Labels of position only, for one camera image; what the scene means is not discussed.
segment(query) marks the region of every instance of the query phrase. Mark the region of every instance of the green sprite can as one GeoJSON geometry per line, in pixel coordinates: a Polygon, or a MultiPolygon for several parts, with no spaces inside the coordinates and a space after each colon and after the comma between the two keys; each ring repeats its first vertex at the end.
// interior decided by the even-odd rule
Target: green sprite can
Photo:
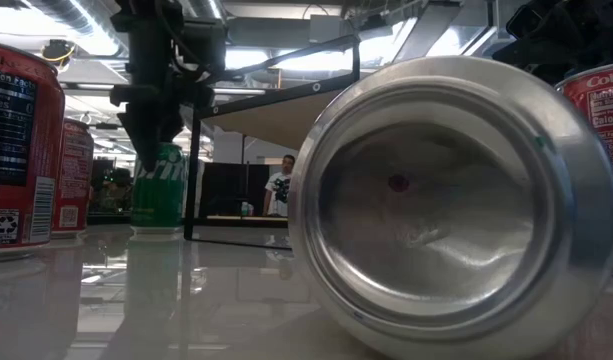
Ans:
{"type": "Polygon", "coordinates": [[[160,144],[153,172],[137,160],[130,222],[136,233],[174,232],[181,227],[185,179],[186,162],[177,145],[160,144]]]}

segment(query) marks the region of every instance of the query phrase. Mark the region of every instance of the person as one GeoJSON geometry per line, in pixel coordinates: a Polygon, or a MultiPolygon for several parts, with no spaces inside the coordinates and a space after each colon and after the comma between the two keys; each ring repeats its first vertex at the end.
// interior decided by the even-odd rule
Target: person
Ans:
{"type": "Polygon", "coordinates": [[[293,165],[295,165],[295,157],[285,155],[282,159],[282,171],[273,174],[268,179],[264,198],[264,216],[288,216],[288,188],[293,165]]]}

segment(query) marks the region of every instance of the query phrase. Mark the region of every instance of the black metal frame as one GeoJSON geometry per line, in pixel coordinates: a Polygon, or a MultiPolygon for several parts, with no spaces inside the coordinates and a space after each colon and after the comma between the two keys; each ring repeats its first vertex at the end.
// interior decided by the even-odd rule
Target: black metal frame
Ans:
{"type": "Polygon", "coordinates": [[[325,79],[309,84],[304,84],[296,87],[292,87],[286,90],[278,90],[267,92],[264,95],[254,96],[248,99],[234,101],[232,103],[224,104],[221,106],[213,106],[201,109],[193,110],[193,128],[191,129],[191,146],[189,157],[189,174],[188,174],[188,191],[186,192],[186,209],[184,216],[184,239],[189,241],[208,242],[208,243],[222,243],[241,246],[253,246],[268,249],[283,249],[290,250],[290,247],[277,247],[268,245],[246,244],[235,241],[221,241],[221,240],[209,240],[193,238],[193,225],[195,220],[195,193],[197,185],[197,169],[199,166],[197,157],[199,156],[199,138],[201,135],[201,121],[203,118],[220,116],[228,113],[248,110],[260,106],[271,105],[287,100],[293,100],[304,96],[310,96],[314,94],[326,93],[334,90],[345,89],[351,84],[359,80],[360,59],[359,59],[359,38],[355,35],[343,36],[325,43],[317,44],[308,48],[300,49],[292,53],[278,56],[269,60],[266,60],[260,64],[247,66],[238,70],[230,71],[226,75],[227,77],[240,76],[253,71],[266,69],[268,67],[279,64],[282,61],[302,57],[321,51],[332,50],[342,46],[351,45],[353,49],[353,65],[351,72],[346,75],[334,77],[331,79],[325,79]]]}

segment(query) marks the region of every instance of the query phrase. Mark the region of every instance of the red coca-cola can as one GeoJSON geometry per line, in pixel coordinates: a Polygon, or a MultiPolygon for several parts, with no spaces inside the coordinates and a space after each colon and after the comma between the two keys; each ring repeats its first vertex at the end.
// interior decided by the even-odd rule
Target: red coca-cola can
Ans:
{"type": "Polygon", "coordinates": [[[64,119],[53,238],[74,237],[86,229],[95,144],[88,125],[64,119]]]}
{"type": "Polygon", "coordinates": [[[557,89],[586,114],[613,163],[613,64],[576,74],[557,89]]]}
{"type": "Polygon", "coordinates": [[[0,254],[49,241],[63,113],[54,67],[0,44],[0,254]]]}

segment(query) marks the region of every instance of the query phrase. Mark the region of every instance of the cable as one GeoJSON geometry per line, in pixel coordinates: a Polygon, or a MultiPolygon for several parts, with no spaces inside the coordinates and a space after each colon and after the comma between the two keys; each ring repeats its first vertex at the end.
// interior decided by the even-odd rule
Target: cable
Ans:
{"type": "Polygon", "coordinates": [[[304,9],[304,13],[302,14],[302,20],[304,20],[304,18],[306,18],[306,12],[308,11],[308,9],[310,9],[311,6],[317,6],[318,8],[322,9],[322,11],[324,11],[326,13],[326,15],[330,16],[330,14],[328,13],[328,11],[326,9],[324,9],[323,6],[319,5],[319,4],[308,4],[308,6],[306,6],[306,9],[304,9]]]}
{"type": "Polygon", "coordinates": [[[180,71],[186,72],[188,74],[193,74],[193,76],[196,76],[199,78],[206,71],[206,67],[202,64],[199,58],[195,56],[195,54],[193,54],[193,52],[188,48],[188,46],[184,44],[182,39],[170,27],[170,24],[168,23],[168,21],[166,20],[166,17],[164,16],[164,11],[162,10],[162,0],[155,0],[155,12],[157,13],[157,19],[162,24],[166,32],[168,32],[170,37],[173,39],[173,42],[177,45],[177,47],[181,48],[185,52],[186,56],[188,56],[198,66],[197,70],[190,70],[185,67],[180,67],[180,71]]]}
{"type": "Polygon", "coordinates": [[[64,59],[66,59],[67,57],[69,57],[69,56],[73,55],[73,52],[75,52],[75,48],[76,48],[76,47],[77,47],[76,45],[73,45],[73,46],[70,48],[70,51],[69,51],[69,52],[68,52],[66,55],[62,55],[62,56],[57,57],[57,58],[54,58],[54,59],[50,59],[50,58],[44,57],[44,55],[42,55],[42,58],[43,58],[44,60],[47,60],[47,61],[62,61],[62,60],[64,60],[64,59]]]}

